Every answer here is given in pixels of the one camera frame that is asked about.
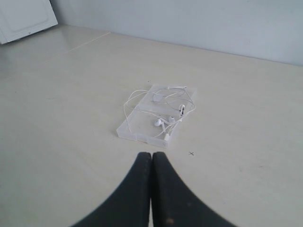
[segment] plastic box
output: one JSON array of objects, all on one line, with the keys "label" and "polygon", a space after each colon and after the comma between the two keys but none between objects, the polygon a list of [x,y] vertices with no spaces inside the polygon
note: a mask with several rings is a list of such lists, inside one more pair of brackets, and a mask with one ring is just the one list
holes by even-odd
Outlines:
[{"label": "plastic box", "polygon": [[[184,120],[182,122],[179,122],[177,126],[171,131],[169,138],[165,139],[166,133],[155,137],[156,135],[162,132],[161,126],[154,126],[154,122],[157,120],[157,117],[148,113],[140,112],[138,110],[152,112],[163,119],[168,119],[170,116],[173,116],[176,120],[179,119],[178,107],[184,104],[185,113],[187,113],[187,111],[192,106],[191,103],[185,101],[189,100],[185,92],[182,95],[179,95],[178,98],[167,98],[166,100],[169,104],[165,103],[165,101],[163,102],[163,99],[161,101],[158,101],[161,96],[165,97],[172,93],[172,90],[167,90],[167,88],[172,89],[174,87],[177,86],[153,85],[149,90],[150,92],[145,94],[145,96],[141,99],[141,101],[135,106],[134,110],[127,117],[131,132],[129,131],[127,127],[127,122],[125,120],[117,129],[118,136],[124,139],[143,141],[151,145],[167,148],[169,146],[170,141],[172,140],[173,135],[175,134],[174,132],[178,128],[178,125],[182,124]],[[160,91],[160,97],[153,93],[158,91]],[[186,91],[190,98],[193,100],[196,94],[196,89],[187,87]]]}]

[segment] earbud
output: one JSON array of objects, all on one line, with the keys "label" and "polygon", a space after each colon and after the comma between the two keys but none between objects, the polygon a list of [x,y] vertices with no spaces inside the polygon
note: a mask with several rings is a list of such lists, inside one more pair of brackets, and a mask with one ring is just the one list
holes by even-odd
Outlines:
[{"label": "earbud", "polygon": [[155,123],[154,123],[154,125],[156,126],[156,127],[158,127],[158,126],[160,126],[160,125],[162,125],[162,131],[165,131],[165,126],[164,126],[164,121],[163,121],[164,119],[162,119],[162,118],[158,118],[156,121],[155,121]]},{"label": "earbud", "polygon": [[155,125],[156,127],[160,126],[161,124],[162,124],[162,120],[161,120],[160,118],[158,118],[158,119],[155,121],[155,123],[154,123],[154,125]]}]

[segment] door panel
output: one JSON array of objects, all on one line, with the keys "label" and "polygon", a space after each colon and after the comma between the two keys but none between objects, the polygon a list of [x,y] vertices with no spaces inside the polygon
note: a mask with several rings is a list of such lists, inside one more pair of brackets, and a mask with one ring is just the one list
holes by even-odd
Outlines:
[{"label": "door panel", "polygon": [[0,28],[8,42],[57,24],[49,0],[0,2]]}]

